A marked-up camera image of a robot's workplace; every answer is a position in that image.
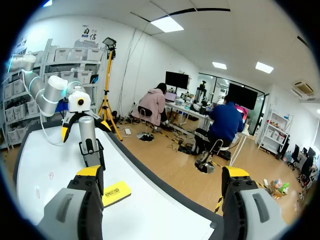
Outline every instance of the stool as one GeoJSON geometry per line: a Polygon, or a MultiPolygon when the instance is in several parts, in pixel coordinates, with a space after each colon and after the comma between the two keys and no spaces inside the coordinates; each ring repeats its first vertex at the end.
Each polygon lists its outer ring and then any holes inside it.
{"type": "Polygon", "coordinates": [[[155,137],[151,133],[148,133],[148,123],[146,121],[146,117],[150,117],[152,115],[152,111],[150,111],[149,109],[147,109],[143,106],[138,106],[138,111],[140,113],[140,121],[141,121],[142,111],[144,112],[144,122],[145,122],[146,130],[145,130],[145,132],[139,132],[136,135],[136,137],[138,139],[140,139],[141,141],[151,142],[155,139],[155,137]]]}
{"type": "Polygon", "coordinates": [[[219,154],[220,150],[225,151],[228,149],[228,147],[222,147],[224,145],[224,141],[222,139],[218,139],[213,144],[211,150],[209,152],[206,152],[201,158],[197,159],[194,163],[195,167],[202,173],[205,174],[211,174],[215,171],[214,165],[211,163],[210,155],[214,155],[214,148],[218,142],[221,142],[221,145],[219,146],[219,150],[217,151],[217,155],[219,154]]]}

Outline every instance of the blue sweater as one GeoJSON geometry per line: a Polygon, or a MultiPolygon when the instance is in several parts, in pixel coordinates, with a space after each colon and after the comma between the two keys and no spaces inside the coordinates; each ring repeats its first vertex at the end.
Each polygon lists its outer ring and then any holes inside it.
{"type": "Polygon", "coordinates": [[[244,130],[241,113],[233,102],[216,106],[210,112],[210,117],[214,120],[209,129],[210,136],[232,142],[236,133],[244,130]]]}

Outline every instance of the chair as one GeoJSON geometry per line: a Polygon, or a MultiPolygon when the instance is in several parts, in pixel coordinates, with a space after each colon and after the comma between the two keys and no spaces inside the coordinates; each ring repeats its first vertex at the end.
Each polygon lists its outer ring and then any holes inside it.
{"type": "Polygon", "coordinates": [[[144,122],[145,122],[146,130],[145,132],[139,132],[136,135],[136,137],[141,141],[151,142],[155,139],[155,136],[151,133],[148,133],[148,122],[146,121],[146,117],[150,117],[152,115],[152,111],[143,106],[138,106],[138,111],[140,113],[140,121],[141,121],[142,112],[144,112],[144,122]]]}
{"type": "Polygon", "coordinates": [[[195,161],[194,163],[195,167],[202,173],[205,173],[205,174],[213,173],[215,171],[215,167],[211,163],[211,158],[214,155],[214,152],[217,152],[216,154],[218,155],[220,151],[225,151],[229,148],[229,147],[222,147],[223,145],[224,145],[224,141],[222,139],[218,139],[217,141],[215,141],[211,150],[195,161]],[[219,146],[218,151],[216,151],[215,146],[218,142],[221,142],[221,145],[219,146]]]}
{"type": "Polygon", "coordinates": [[[293,162],[287,163],[289,167],[292,167],[292,171],[294,171],[296,169],[295,163],[300,163],[301,158],[298,159],[299,151],[300,151],[300,148],[297,145],[295,145],[294,152],[291,155],[293,162]]]}

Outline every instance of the black hair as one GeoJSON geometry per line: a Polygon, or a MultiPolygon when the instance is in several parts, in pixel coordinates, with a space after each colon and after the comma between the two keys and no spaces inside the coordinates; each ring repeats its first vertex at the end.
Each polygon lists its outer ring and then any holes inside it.
{"type": "Polygon", "coordinates": [[[160,89],[163,92],[163,95],[166,95],[167,85],[163,82],[159,83],[158,86],[156,86],[156,89],[160,89]]]}
{"type": "Polygon", "coordinates": [[[226,95],[225,97],[224,97],[224,100],[225,100],[225,102],[226,103],[235,103],[235,98],[232,96],[232,95],[226,95]]]}

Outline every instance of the desk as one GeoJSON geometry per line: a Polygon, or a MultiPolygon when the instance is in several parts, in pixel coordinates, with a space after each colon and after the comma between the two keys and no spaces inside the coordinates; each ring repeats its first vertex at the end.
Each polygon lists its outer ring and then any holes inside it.
{"type": "MultiPolygon", "coordinates": [[[[61,122],[44,124],[50,139],[61,138],[61,122]]],[[[191,201],[144,166],[112,134],[96,128],[104,147],[104,187],[125,181],[131,196],[103,210],[102,236],[113,240],[222,239],[223,218],[191,201]]],[[[79,125],[62,146],[47,142],[39,124],[32,125],[18,153],[14,179],[18,202],[33,224],[45,205],[85,167],[79,125]]]]}
{"type": "MultiPolygon", "coordinates": [[[[202,115],[197,111],[186,109],[184,106],[176,105],[174,102],[166,102],[165,105],[167,107],[169,107],[169,108],[181,111],[182,113],[186,113],[186,120],[188,119],[189,115],[198,118],[199,119],[198,128],[206,129],[207,125],[209,126],[209,124],[208,124],[209,123],[209,116],[208,115],[202,115]]],[[[180,121],[178,121],[178,125],[179,126],[182,124],[182,119],[183,119],[183,114],[181,114],[180,121]]],[[[190,136],[194,136],[192,133],[183,130],[181,127],[178,127],[178,126],[173,125],[173,124],[170,124],[170,126],[173,127],[174,129],[177,129],[177,130],[181,131],[184,134],[187,134],[187,135],[190,135],[190,136]]]]}
{"type": "Polygon", "coordinates": [[[240,138],[239,143],[237,144],[237,146],[235,148],[234,153],[232,154],[232,157],[231,157],[230,162],[229,162],[229,166],[232,166],[235,163],[239,153],[241,152],[242,147],[245,144],[245,141],[246,141],[247,137],[249,137],[250,134],[248,132],[248,129],[246,129],[246,130],[243,130],[243,132],[238,132],[237,135],[240,135],[241,138],[240,138]]]}

